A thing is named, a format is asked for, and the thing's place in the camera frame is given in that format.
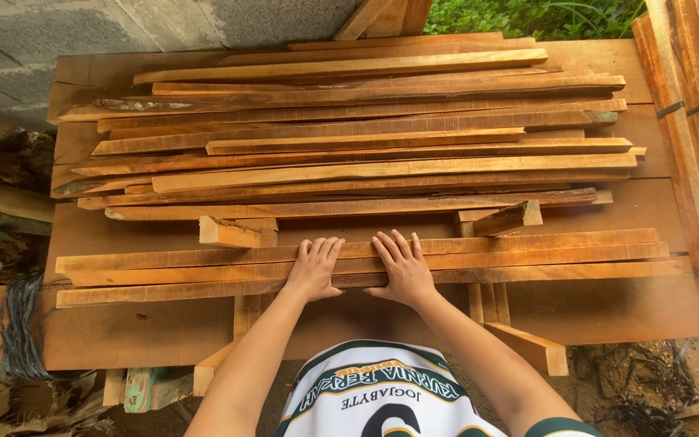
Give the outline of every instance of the concrete wall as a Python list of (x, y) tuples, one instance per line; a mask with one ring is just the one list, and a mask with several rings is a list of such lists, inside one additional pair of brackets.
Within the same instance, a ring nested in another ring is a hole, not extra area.
[(56, 56), (277, 45), (335, 34), (360, 0), (0, 0), (0, 118), (46, 130)]

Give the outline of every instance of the grass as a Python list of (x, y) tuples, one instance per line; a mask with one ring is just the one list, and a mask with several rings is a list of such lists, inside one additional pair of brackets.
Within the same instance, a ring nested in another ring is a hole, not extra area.
[(537, 40), (632, 38), (630, 23), (644, 0), (434, 0), (426, 35), (502, 31)]

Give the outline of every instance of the white jersey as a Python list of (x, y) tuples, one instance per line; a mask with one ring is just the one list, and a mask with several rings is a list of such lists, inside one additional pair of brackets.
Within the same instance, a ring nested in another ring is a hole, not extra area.
[[(410, 344), (355, 340), (298, 372), (277, 437), (506, 437), (478, 414), (443, 355)], [(550, 418), (525, 437), (601, 437)]]

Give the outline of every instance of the hand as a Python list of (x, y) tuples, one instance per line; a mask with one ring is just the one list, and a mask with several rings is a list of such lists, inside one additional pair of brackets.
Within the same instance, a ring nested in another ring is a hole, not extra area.
[(411, 306), (414, 310), (439, 296), (436, 286), (433, 284), (433, 276), (430, 274), (428, 264), (422, 256), (422, 246), (419, 237), (412, 233), (412, 246), (395, 229), (392, 232), (395, 241), (384, 233), (377, 233), (371, 239), (379, 256), (382, 257), (384, 267), (388, 271), (390, 283), (387, 287), (370, 287), (364, 292), (385, 299), (394, 300)]
[(335, 236), (327, 240), (318, 238), (315, 243), (302, 241), (281, 293), (296, 295), (304, 303), (343, 294), (344, 291), (331, 285), (331, 273), (344, 241)]

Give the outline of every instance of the wooden table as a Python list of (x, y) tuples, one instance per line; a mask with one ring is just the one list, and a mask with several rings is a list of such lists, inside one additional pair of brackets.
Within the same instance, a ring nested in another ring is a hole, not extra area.
[[(685, 274), (657, 278), (519, 282), (507, 285), (511, 325), (560, 344), (641, 342), (699, 337), (699, 309), (686, 244), (676, 209), (662, 138), (641, 62), (632, 40), (545, 42), (547, 65), (623, 74), (618, 93), (630, 104), (618, 124), (602, 134), (625, 137), (648, 148), (632, 179), (607, 184), (614, 203), (549, 208), (544, 224), (523, 233), (557, 233), (653, 227), (671, 252), (685, 263)], [(85, 104), (101, 96), (148, 93), (131, 86), (135, 73), (164, 68), (214, 66), (224, 51), (59, 57), (48, 119), (66, 104)], [(104, 139), (95, 123), (62, 123), (53, 167), (53, 187), (77, 175), (72, 165)], [(416, 231), (422, 238), (458, 236), (453, 214), (367, 218), (303, 219), (280, 222), (280, 245), (338, 235), (364, 241), (378, 230)], [(40, 296), (44, 318), (44, 365), (48, 370), (121, 369), (195, 365), (231, 341), (232, 298), (161, 303), (125, 303), (55, 310), (55, 292), (71, 287), (54, 273), (59, 256), (199, 248), (198, 223), (126, 223), (59, 204)], [(440, 287), (449, 300), (468, 311), (463, 285)], [(380, 338), (433, 348), (442, 345), (411, 309), (350, 291), (310, 303), (288, 343), (285, 359), (308, 359), (338, 342)]]

